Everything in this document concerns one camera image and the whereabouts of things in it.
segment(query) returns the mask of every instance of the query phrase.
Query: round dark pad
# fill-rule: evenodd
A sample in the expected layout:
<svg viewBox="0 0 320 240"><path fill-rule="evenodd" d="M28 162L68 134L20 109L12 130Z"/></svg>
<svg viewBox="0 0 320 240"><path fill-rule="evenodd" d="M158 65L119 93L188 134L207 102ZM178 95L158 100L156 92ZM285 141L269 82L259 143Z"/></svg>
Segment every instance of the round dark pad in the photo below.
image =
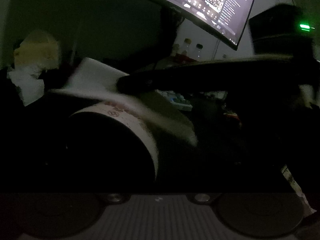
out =
<svg viewBox="0 0 320 240"><path fill-rule="evenodd" d="M255 237L290 233L303 219L303 206L295 193L223 194L217 210L228 226Z"/></svg>
<svg viewBox="0 0 320 240"><path fill-rule="evenodd" d="M27 234L59 238L92 225L100 204L90 193L24 193L17 195L14 211L17 223Z"/></svg>

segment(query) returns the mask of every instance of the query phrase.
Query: black round object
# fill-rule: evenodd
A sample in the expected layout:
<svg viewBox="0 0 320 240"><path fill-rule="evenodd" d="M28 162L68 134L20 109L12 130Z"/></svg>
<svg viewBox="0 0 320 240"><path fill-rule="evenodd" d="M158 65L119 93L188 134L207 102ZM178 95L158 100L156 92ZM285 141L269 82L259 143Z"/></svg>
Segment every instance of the black round object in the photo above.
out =
<svg viewBox="0 0 320 240"><path fill-rule="evenodd" d="M72 236L91 226L99 211L99 201L91 193L23 193L14 206L17 224L40 238Z"/></svg>
<svg viewBox="0 0 320 240"><path fill-rule="evenodd" d="M154 164L143 142L111 117L95 112L74 114L69 118L67 138L68 152L74 157L70 165L80 176L118 189L155 180Z"/></svg>
<svg viewBox="0 0 320 240"><path fill-rule="evenodd" d="M303 205L295 193L223 194L217 211L228 226L254 237L288 234L303 219Z"/></svg>

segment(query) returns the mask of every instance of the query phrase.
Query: green light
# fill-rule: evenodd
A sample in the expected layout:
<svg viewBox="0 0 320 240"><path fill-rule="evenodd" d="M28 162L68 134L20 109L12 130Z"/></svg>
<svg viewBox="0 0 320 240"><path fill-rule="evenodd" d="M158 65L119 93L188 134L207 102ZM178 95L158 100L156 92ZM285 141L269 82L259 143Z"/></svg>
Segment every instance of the green light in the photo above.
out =
<svg viewBox="0 0 320 240"><path fill-rule="evenodd" d="M300 27L304 29L310 29L310 26L305 24L300 24Z"/></svg>

